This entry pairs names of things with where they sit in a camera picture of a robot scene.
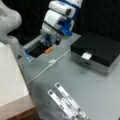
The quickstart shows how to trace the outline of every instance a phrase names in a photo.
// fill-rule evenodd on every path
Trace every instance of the table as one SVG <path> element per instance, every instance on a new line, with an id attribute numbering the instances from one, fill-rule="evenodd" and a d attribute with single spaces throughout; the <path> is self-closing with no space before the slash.
<path id="1" fill-rule="evenodd" d="M 68 51 L 70 45 L 79 37 L 74 34 L 70 38 L 63 38 L 59 46 L 53 46 L 50 54 L 42 54 L 26 65 L 23 69 L 26 80 L 30 81 L 38 75 L 48 66 L 49 60 L 57 59 Z M 62 58 L 29 84 L 45 120 L 64 120 L 61 110 L 47 94 L 48 90 L 52 89 L 60 96 L 54 86 L 56 82 L 67 90 L 91 120 L 118 120 L 120 117 L 120 64 L 109 76 L 103 76 L 72 61 L 70 53 Z"/>
<path id="2" fill-rule="evenodd" d="M 0 47 L 0 120 L 39 120 L 11 47 Z"/>

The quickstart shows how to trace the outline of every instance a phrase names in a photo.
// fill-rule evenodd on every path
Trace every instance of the black box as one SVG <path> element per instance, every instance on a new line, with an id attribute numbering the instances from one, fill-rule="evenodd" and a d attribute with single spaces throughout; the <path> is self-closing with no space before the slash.
<path id="1" fill-rule="evenodd" d="M 86 52 L 92 54 L 89 60 L 82 58 Z M 105 75 L 119 63 L 119 55 L 119 41 L 90 32 L 71 45 L 73 60 Z"/>

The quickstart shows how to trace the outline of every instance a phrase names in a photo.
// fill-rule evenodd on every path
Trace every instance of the white surface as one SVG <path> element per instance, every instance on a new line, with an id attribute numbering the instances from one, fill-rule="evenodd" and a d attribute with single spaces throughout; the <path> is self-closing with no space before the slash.
<path id="1" fill-rule="evenodd" d="M 0 107 L 28 95 L 9 45 L 0 48 Z"/>
<path id="2" fill-rule="evenodd" d="M 0 48 L 1 48 L 1 47 L 4 47 L 4 44 L 3 44 L 2 42 L 0 42 Z"/>
<path id="3" fill-rule="evenodd" d="M 85 52 L 83 55 L 82 55 L 82 58 L 86 59 L 86 60 L 90 60 L 90 58 L 92 57 L 92 54 L 88 53 L 88 52 Z"/>

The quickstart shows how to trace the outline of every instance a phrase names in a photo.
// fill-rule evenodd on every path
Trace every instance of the wire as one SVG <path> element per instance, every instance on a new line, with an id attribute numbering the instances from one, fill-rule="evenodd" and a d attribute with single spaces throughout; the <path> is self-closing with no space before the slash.
<path id="1" fill-rule="evenodd" d="M 39 76 L 41 76 L 44 72 L 46 72 L 50 67 L 54 66 L 60 59 L 62 59 L 63 57 L 65 57 L 69 52 L 70 52 L 70 50 L 68 50 L 65 54 L 63 54 L 62 56 L 60 56 L 58 59 L 56 59 L 56 60 L 53 59 L 53 60 L 49 61 L 49 65 L 41 73 L 39 73 L 36 77 L 34 77 L 29 82 L 27 82 L 27 84 L 35 81 Z"/>
<path id="2" fill-rule="evenodd" d="M 58 59 L 56 59 L 56 61 L 59 61 L 60 59 L 62 59 L 64 56 L 66 56 L 68 53 L 70 52 L 70 50 L 68 50 L 65 54 L 63 54 L 62 56 L 60 56 Z"/>
<path id="3" fill-rule="evenodd" d="M 46 72 L 51 66 L 47 66 L 40 74 L 38 74 L 35 78 L 33 78 L 32 80 L 30 80 L 29 82 L 27 82 L 27 84 L 29 84 L 30 82 L 36 80 L 39 76 L 41 76 L 44 72 Z"/>

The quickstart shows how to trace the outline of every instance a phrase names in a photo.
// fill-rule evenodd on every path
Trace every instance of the gray table surface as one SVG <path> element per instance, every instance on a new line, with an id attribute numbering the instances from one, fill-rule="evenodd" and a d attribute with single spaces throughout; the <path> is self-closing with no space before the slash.
<path id="1" fill-rule="evenodd" d="M 76 34 L 64 38 L 59 46 L 53 46 L 50 54 L 43 54 L 26 65 L 23 73 L 27 82 L 47 67 L 49 60 L 57 59 L 68 51 L 77 38 L 79 35 Z M 91 120 L 118 120 L 120 117 L 120 64 L 109 76 L 103 76 L 72 61 L 70 53 L 62 58 L 29 84 L 44 120 L 65 120 L 62 111 L 47 94 L 52 89 L 60 96 L 54 86 L 56 82 L 67 90 Z"/>

